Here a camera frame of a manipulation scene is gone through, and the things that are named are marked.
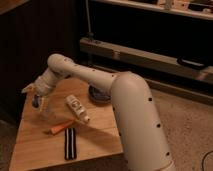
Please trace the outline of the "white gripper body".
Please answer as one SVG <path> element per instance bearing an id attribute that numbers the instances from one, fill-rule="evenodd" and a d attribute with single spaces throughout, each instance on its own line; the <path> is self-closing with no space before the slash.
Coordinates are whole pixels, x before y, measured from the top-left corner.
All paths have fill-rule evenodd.
<path id="1" fill-rule="evenodd" d="M 39 96 L 49 95 L 54 90 L 58 82 L 59 75 L 50 69 L 46 69 L 34 82 L 36 94 Z"/>

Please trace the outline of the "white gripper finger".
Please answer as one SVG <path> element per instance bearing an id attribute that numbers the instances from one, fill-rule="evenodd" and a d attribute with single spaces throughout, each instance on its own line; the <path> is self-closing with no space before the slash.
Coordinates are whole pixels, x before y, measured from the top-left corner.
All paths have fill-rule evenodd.
<path id="1" fill-rule="evenodd" d="M 30 83 L 29 85 L 27 85 L 26 87 L 24 87 L 21 90 L 21 93 L 28 93 L 28 92 L 32 92 L 34 90 L 35 86 L 34 83 Z"/>

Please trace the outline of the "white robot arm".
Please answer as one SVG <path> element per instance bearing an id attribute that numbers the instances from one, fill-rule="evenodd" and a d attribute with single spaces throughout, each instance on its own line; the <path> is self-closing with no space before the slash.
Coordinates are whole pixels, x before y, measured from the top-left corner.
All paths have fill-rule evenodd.
<path id="1" fill-rule="evenodd" d="M 22 89 L 42 98 L 68 77 L 87 82 L 111 98 L 121 144 L 131 171 L 176 171 L 169 145 L 147 82 L 132 72 L 109 73 L 52 54 L 48 68 Z"/>

